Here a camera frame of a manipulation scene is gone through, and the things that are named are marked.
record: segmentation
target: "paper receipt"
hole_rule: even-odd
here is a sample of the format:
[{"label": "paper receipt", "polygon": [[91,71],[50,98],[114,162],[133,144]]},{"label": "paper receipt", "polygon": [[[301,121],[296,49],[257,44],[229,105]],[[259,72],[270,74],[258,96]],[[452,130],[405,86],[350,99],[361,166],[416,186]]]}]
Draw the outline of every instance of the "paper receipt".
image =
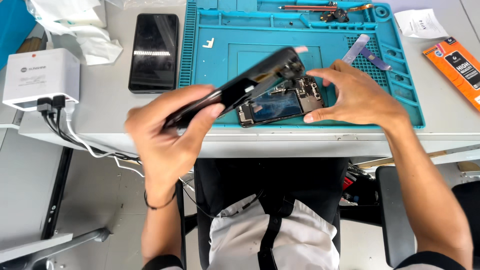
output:
[{"label": "paper receipt", "polygon": [[407,10],[395,13],[395,19],[404,36],[420,38],[447,37],[433,9]]}]

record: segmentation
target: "phone display assembly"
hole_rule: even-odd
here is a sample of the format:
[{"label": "phone display assembly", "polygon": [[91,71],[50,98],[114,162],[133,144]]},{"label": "phone display assembly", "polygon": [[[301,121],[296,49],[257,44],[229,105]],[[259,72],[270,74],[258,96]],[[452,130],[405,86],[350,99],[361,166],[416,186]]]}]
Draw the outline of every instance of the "phone display assembly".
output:
[{"label": "phone display assembly", "polygon": [[203,99],[168,116],[164,128],[186,128],[201,109],[215,103],[225,105],[221,117],[280,84],[294,85],[295,79],[304,71],[305,67],[292,47],[278,50]]},{"label": "phone display assembly", "polygon": [[295,80],[293,86],[280,84],[237,108],[242,127],[252,127],[305,115],[324,108],[325,102],[312,76]]},{"label": "phone display assembly", "polygon": [[139,14],[128,89],[135,94],[175,89],[179,19],[175,14]]}]

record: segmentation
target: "phone screen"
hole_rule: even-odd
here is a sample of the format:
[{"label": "phone screen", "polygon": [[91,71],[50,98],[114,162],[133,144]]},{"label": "phone screen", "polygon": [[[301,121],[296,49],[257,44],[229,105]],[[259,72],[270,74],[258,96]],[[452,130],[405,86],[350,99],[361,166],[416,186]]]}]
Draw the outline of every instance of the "phone screen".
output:
[{"label": "phone screen", "polygon": [[130,91],[158,93],[175,89],[177,28],[175,14],[138,15]]}]

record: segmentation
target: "blue silicone repair mat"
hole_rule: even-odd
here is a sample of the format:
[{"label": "blue silicone repair mat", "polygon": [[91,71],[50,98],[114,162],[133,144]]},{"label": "blue silicone repair mat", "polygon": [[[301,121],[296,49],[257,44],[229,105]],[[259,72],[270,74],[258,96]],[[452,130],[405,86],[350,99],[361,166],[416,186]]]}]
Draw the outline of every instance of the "blue silicone repair mat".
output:
[{"label": "blue silicone repair mat", "polygon": [[[371,3],[370,0],[338,1],[345,10]],[[306,70],[330,66],[341,59],[360,34],[370,36],[367,48],[393,67],[382,71],[359,55],[353,66],[368,73],[386,92],[402,103],[415,128],[425,120],[408,69],[390,6],[375,3],[373,8],[349,12],[348,23],[322,22],[320,12],[285,11],[283,5],[327,5],[325,0],[256,1],[188,0],[180,62],[179,87],[213,84],[217,87],[233,79],[272,52],[286,46],[307,46],[300,54]],[[214,38],[212,48],[205,48]],[[322,85],[322,79],[316,78]],[[333,85],[321,89],[327,106],[336,102]],[[232,111],[218,119],[214,127],[237,127]],[[302,117],[260,127],[278,128],[372,128],[325,120],[306,124]]]}]

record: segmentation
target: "white power supply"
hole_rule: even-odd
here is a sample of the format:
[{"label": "white power supply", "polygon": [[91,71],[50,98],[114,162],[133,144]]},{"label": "white power supply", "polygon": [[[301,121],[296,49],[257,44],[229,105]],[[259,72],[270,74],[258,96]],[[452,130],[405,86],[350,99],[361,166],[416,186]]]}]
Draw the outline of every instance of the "white power supply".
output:
[{"label": "white power supply", "polygon": [[78,103],[80,61],[68,50],[49,49],[8,56],[3,103],[19,110],[36,110],[39,98],[64,95]]}]

